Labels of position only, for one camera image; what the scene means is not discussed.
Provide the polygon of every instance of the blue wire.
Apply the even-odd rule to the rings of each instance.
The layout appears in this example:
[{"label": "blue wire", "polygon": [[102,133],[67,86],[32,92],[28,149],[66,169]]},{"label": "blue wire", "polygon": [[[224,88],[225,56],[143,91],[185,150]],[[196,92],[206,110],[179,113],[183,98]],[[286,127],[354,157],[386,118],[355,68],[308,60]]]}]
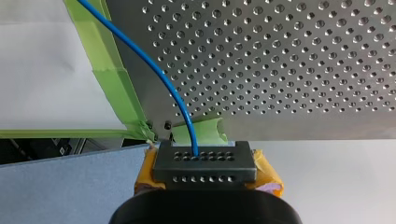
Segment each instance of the blue wire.
[{"label": "blue wire", "polygon": [[145,61],[148,66],[154,72],[157,74],[157,76],[160,78],[160,80],[163,82],[163,84],[166,86],[166,89],[169,90],[169,92],[172,94],[172,96],[175,98],[175,101],[180,108],[181,114],[183,115],[184,120],[186,121],[187,128],[189,129],[190,133],[190,139],[191,139],[191,146],[192,146],[192,152],[195,156],[199,155],[199,150],[198,150],[198,144],[197,144],[197,139],[195,136],[195,130],[194,126],[192,125],[192,121],[189,115],[189,111],[187,110],[187,107],[184,105],[184,102],[178,95],[178,93],[175,90],[175,87],[172,85],[171,81],[166,77],[166,75],[163,73],[161,68],[150,59],[150,57],[146,54],[145,51],[143,51],[141,48],[139,48],[134,41],[132,41],[128,36],[126,36],[121,30],[119,30],[115,25],[113,25],[110,21],[108,21],[100,12],[98,12],[87,0],[78,0],[85,8],[87,8],[88,11],[91,12],[91,14],[99,20],[105,27],[107,27],[108,30],[110,30],[114,35],[116,35],[122,42],[124,42],[129,48],[131,48],[143,61]]}]

